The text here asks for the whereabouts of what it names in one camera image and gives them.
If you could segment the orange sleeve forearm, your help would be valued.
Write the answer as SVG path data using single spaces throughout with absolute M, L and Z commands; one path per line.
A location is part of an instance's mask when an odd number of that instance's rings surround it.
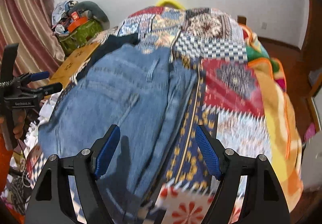
M 5 141 L 1 133 L 0 136 L 0 193 L 3 192 L 4 187 L 7 183 L 7 175 L 10 168 L 10 160 L 12 157 L 13 151 L 8 151 L 5 147 Z

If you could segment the person's left hand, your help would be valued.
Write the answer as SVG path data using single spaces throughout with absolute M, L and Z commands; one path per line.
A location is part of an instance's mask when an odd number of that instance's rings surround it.
M 13 129 L 13 133 L 16 139 L 20 139 L 24 131 L 26 112 L 25 110 L 14 110 L 14 112 L 16 112 L 16 115 L 18 117 L 15 122 L 15 128 Z

